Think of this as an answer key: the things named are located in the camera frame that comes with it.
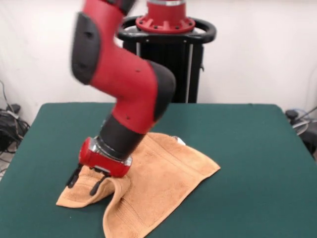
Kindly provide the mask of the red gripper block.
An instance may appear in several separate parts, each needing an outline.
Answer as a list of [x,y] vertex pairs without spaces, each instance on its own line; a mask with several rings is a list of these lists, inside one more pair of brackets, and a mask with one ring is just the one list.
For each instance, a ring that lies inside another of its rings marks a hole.
[[[111,177],[122,178],[128,173],[132,165],[132,157],[129,156],[123,161],[111,158],[109,155],[106,155],[104,152],[102,152],[95,138],[87,138],[79,152],[79,163],[91,169],[96,169],[98,171],[107,173],[92,187],[90,195],[94,196],[97,193],[101,183],[108,177],[108,174]],[[79,173],[82,169],[81,165],[77,166],[68,179],[66,183],[68,188],[73,188],[73,186],[76,184],[79,178]]]

